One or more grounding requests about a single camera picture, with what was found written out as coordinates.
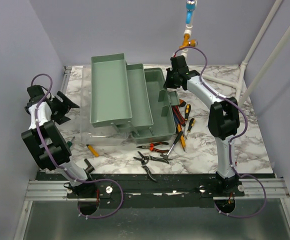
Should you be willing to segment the green tool box clear lid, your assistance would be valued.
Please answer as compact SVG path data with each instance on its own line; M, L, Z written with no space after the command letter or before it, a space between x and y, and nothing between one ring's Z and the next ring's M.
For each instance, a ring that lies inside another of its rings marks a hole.
M80 95L80 139L83 144L119 145L169 141L176 133L176 91L164 88L159 67L128 64L123 53L91 57L84 66Z

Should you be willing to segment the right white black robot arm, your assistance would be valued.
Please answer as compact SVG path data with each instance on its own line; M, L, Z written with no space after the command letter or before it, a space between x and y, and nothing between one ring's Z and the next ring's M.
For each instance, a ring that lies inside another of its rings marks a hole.
M231 139L240 126L239 111L235 107L237 100L227 98L213 89L196 70L189 70L183 55L170 58L171 67L167 68L164 88L182 87L197 96L209 109L207 127L215 137L218 166L215 191L226 196L239 182L233 161L234 150Z

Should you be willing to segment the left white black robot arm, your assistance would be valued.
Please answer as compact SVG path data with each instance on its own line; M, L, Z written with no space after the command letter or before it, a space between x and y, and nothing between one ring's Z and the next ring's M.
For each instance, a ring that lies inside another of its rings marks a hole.
M38 167L42 170L56 171L62 174L72 188L86 198L92 197L96 185L91 176L82 167L71 160L72 152L67 141L57 128L70 120L66 114L79 106L66 95L58 91L57 96L48 94L41 85L27 88L29 101L25 111L30 115L30 126L21 134L21 138Z

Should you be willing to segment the orange box cutter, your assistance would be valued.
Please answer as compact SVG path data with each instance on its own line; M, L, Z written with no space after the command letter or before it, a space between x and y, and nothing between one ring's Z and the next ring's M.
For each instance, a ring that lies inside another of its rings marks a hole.
M177 131L177 133L183 131L183 130L182 130L182 127L181 127L180 124L177 124L176 131ZM181 146L182 146L183 151L185 152L185 151L186 151L186 142L185 142L184 135L182 135L182 136L180 137L179 141L180 141L180 144L181 144Z

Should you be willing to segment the orange long nose pliers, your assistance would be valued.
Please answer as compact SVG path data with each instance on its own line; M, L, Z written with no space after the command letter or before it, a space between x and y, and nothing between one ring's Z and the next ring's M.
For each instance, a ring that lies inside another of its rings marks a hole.
M168 146L169 143L166 142L166 141L159 141L159 142L149 143L147 145L140 145L140 146L137 146L137 148L139 148L139 149L148 149L151 152L163 153L163 154L167 153L169 151L168 149L158 149L158 148L156 148L156 146L159 146L159 145Z

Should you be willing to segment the small black claw hammer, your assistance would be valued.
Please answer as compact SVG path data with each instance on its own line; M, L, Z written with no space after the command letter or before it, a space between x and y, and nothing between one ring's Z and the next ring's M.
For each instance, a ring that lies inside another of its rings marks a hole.
M160 156L161 156L164 160L167 160L167 161L168 161L168 160L171 160L171 159L169 158L169 155L170 155L170 153L172 152L172 150L173 150L173 148L175 147L175 145L176 145L176 144L178 143L178 141L181 139L182 136L183 136L183 131L181 130L181 131L177 134L177 136L176 136L174 142L172 143L170 149L168 150L168 152L167 152L167 153L161 153L161 154L160 154Z

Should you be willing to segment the white pvc pipe frame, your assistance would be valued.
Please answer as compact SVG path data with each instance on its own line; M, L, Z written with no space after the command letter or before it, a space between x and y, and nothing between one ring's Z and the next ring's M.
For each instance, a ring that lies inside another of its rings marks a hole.
M265 32L267 31L271 21L273 20L274 16L276 15L282 1L277 0L274 2L271 10L269 11L265 21L263 22L258 34L256 35L250 49L247 52L247 55L239 65L239 77L238 77L238 82L237 83L231 83L229 81L207 75L207 74L201 74L201 76L204 79L210 80L215 83L219 83L225 86L232 87L236 89L235 97L238 100L238 105L241 107L247 99L250 97L251 93L254 91L258 83L261 81L267 70L270 68L270 66L274 63L275 59L279 56L285 45L288 43L290 40L290 25L278 41L277 45L274 47L273 51L270 53L268 56L267 60L265 63L262 65L261 69L255 76L255 78L252 80L251 84L248 86L246 91L244 92L243 95L242 89L243 89L243 81L244 81L244 75L245 71L247 68L247 65L249 63L249 60L251 59L252 55L254 54L257 46L261 42ZM192 28L193 28L193 19L194 19L194 14L195 10L197 9L197 4L198 2L196 0L187 0L186 1L186 20L185 20L185 31L183 33L183 39L184 39L184 34L189 34L190 37L192 36ZM181 55L184 57L187 57L188 55L188 50L189 49L194 49L195 47L187 46L185 48L178 49L181 51Z

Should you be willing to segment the aluminium rail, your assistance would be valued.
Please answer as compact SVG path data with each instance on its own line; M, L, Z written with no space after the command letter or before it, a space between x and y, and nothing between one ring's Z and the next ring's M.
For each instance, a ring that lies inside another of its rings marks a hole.
M65 181L29 181L25 201L66 201Z

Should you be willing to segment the black mounting rail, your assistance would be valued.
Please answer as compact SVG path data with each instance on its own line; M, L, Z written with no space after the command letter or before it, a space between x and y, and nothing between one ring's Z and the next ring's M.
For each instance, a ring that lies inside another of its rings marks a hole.
M85 208L212 208L216 200L273 198L280 181L272 173L244 177L228 191L219 191L213 174L95 174L100 182L72 190L59 174L38 173L35 181L65 181L67 200Z

